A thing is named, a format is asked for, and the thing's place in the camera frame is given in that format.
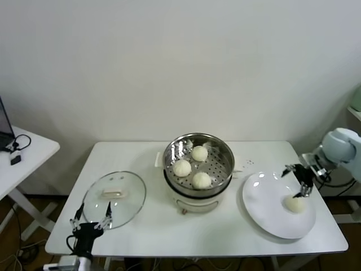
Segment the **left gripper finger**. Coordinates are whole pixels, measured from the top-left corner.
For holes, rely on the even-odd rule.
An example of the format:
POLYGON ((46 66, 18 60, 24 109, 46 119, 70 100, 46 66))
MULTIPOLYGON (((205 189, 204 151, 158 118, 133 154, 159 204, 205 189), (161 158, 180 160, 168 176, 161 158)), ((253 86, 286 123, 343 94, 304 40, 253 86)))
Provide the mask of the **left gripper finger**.
POLYGON ((109 202, 107 206, 107 210, 105 212, 105 217, 96 223, 94 229, 109 230, 111 226, 112 226, 112 210, 111 210, 111 202, 109 202))
POLYGON ((76 211, 74 218, 70 219, 70 224, 72 226, 72 231, 78 231, 81 229, 81 216, 83 213, 84 203, 82 203, 79 209, 76 211))

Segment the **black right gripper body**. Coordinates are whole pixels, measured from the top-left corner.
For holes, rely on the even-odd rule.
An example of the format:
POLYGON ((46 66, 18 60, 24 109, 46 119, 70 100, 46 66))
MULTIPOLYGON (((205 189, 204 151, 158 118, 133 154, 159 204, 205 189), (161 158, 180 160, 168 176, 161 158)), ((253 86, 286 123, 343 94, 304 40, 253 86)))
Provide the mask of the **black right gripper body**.
POLYGON ((294 165, 293 174, 300 185, 313 187, 313 171, 303 165, 294 165))

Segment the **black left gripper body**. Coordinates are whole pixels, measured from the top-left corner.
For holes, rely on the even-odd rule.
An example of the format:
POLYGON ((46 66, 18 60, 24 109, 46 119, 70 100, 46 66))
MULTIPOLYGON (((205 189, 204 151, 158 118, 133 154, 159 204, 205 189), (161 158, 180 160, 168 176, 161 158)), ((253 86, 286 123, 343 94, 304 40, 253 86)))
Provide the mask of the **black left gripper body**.
POLYGON ((73 253, 77 256, 91 256, 94 242, 104 234, 104 229, 97 222, 81 223, 73 231, 76 239, 73 253))

